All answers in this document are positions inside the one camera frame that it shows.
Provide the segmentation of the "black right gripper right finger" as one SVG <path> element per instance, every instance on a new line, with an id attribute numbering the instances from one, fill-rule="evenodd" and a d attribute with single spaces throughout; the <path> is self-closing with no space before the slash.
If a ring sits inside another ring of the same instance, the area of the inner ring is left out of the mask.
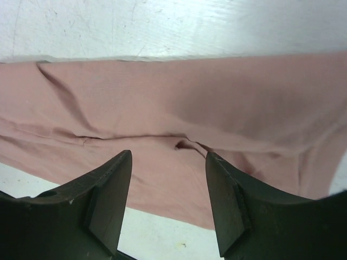
<path id="1" fill-rule="evenodd" d="M 205 173 L 222 258 L 346 259 L 346 192 L 295 196 L 212 152 Z"/>

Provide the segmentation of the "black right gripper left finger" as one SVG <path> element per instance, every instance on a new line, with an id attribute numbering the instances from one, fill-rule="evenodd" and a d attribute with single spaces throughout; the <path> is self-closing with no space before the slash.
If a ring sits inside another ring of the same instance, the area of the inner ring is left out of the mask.
<path id="1" fill-rule="evenodd" d="M 131 173 L 125 150 L 34 198 L 1 193 L 1 259 L 128 259 L 118 243 Z"/>

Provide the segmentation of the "pink printed t-shirt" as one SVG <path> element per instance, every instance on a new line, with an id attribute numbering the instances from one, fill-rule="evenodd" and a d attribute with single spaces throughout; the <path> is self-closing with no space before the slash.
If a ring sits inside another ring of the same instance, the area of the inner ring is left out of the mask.
<path id="1" fill-rule="evenodd" d="M 346 52 L 1 65 L 2 163 L 64 184 L 123 150 L 128 207 L 206 229 L 208 152 L 325 197 L 346 151 Z"/>

